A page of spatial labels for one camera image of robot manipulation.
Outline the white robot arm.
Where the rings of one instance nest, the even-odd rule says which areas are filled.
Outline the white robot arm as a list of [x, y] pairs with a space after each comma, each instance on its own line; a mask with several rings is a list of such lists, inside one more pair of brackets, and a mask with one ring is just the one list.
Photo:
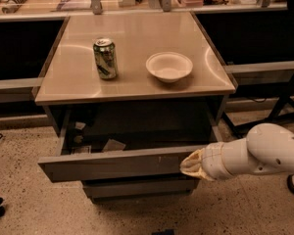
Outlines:
[[276, 124], [258, 124], [245, 138], [211, 143], [191, 153], [180, 171], [210, 181], [241, 174], [294, 174], [294, 133]]

